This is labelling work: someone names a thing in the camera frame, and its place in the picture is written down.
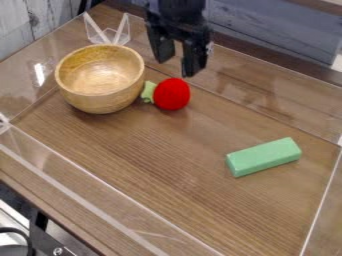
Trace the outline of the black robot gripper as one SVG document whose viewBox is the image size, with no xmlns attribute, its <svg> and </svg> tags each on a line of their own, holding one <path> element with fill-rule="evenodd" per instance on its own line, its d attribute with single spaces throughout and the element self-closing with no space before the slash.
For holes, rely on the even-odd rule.
<svg viewBox="0 0 342 256">
<path fill-rule="evenodd" d="M 154 57 L 165 63 L 175 56 L 175 41 L 183 46 L 182 76 L 194 77 L 206 68 L 212 29 L 204 15 L 206 0 L 147 0 L 146 27 Z"/>
</svg>

